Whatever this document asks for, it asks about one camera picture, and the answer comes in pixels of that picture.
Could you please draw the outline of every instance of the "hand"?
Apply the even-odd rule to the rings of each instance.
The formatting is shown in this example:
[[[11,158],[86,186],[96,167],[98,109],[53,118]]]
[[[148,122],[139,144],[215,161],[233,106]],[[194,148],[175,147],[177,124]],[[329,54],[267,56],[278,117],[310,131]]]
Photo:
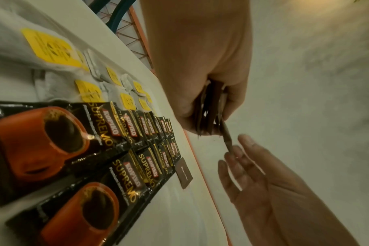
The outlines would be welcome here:
[[[208,78],[225,83],[226,120],[244,102],[251,63],[249,0],[142,0],[151,58],[182,127]]]
[[[251,137],[238,140],[246,154],[234,146],[235,156],[226,153],[218,173],[253,246],[358,245],[297,174]]]

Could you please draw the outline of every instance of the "yellow price tag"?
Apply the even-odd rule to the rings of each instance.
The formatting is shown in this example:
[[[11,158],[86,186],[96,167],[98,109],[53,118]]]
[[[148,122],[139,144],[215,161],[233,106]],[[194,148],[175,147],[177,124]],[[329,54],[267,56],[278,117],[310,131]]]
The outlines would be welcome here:
[[[80,61],[72,57],[75,50],[66,41],[29,28],[21,29],[33,52],[46,62],[81,67]]]
[[[143,107],[145,111],[151,111],[151,108],[148,106],[147,102],[144,99],[139,98],[139,102],[141,104],[141,107]]]
[[[113,71],[110,67],[106,67],[107,72],[109,73],[110,78],[114,83],[122,87],[121,81],[118,79],[116,72]]]
[[[151,96],[146,92],[145,95],[147,96],[147,100],[148,102],[152,103],[152,98]]]
[[[127,110],[136,110],[136,104],[133,101],[133,97],[131,95],[120,93],[122,103]]]
[[[140,85],[140,83],[133,81],[133,84],[135,85],[136,91],[140,92],[140,93],[145,93],[145,91],[143,90],[143,87]]]
[[[80,60],[82,61],[82,68],[84,70],[90,72],[90,69],[88,68],[88,65],[87,65],[86,58],[84,57],[84,55],[82,54],[82,52],[80,52],[79,50],[77,50],[76,53],[78,53],[78,56],[79,56]]]
[[[80,96],[85,103],[103,103],[102,91],[100,88],[92,83],[82,80],[75,80]]]

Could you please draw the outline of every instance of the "white wall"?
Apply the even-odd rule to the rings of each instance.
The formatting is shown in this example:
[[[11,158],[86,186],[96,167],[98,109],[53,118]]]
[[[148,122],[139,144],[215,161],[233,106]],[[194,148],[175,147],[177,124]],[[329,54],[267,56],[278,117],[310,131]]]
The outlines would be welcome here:
[[[231,134],[268,147],[369,246],[369,0],[251,4],[253,60]],[[190,139],[233,245],[248,245],[217,175],[222,138]]]

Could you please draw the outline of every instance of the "orange coffee cup illustration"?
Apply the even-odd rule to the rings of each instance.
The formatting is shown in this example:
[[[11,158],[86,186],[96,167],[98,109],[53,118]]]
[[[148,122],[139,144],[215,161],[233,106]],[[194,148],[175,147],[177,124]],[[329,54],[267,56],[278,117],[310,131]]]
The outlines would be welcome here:
[[[88,183],[44,226],[41,237],[47,246],[100,246],[117,225],[119,210],[109,187]]]
[[[14,176],[35,182],[56,175],[89,147],[86,129],[69,111],[45,107],[0,119],[0,145]]]

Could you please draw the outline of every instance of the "dark card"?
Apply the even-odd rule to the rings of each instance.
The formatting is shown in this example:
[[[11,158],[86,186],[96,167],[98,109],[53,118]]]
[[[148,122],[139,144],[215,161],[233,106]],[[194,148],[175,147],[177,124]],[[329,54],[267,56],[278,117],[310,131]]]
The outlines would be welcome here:
[[[191,175],[184,158],[178,160],[175,165],[175,170],[176,174],[178,175],[180,184],[182,185],[182,188],[185,189],[193,180],[193,176]]]

